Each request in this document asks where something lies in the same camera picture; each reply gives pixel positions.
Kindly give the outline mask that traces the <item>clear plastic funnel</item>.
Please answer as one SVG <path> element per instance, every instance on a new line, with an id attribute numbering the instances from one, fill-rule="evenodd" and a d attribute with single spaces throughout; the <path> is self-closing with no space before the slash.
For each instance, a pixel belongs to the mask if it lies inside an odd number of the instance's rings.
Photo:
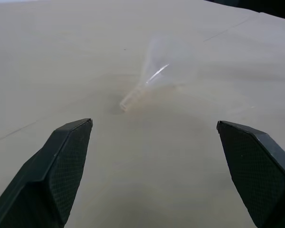
<path id="1" fill-rule="evenodd" d="M 120 108 L 126 112 L 154 89 L 192 81 L 198 63 L 192 46 L 174 37 L 155 37 L 147 49 L 140 79 L 120 102 Z"/>

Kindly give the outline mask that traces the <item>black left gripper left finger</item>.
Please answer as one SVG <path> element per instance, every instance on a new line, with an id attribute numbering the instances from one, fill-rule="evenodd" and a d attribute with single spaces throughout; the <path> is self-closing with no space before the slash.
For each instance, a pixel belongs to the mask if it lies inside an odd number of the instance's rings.
<path id="1" fill-rule="evenodd" d="M 0 228 L 64 228 L 83 176 L 93 121 L 67 123 L 20 168 L 0 196 Z"/>

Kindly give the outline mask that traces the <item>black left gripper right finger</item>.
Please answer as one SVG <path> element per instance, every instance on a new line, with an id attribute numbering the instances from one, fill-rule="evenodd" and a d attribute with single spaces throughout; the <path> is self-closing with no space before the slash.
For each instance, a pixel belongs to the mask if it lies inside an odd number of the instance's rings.
<path id="1" fill-rule="evenodd" d="M 285 228 L 285 151 L 265 132 L 218 121 L 232 181 L 257 228 Z"/>

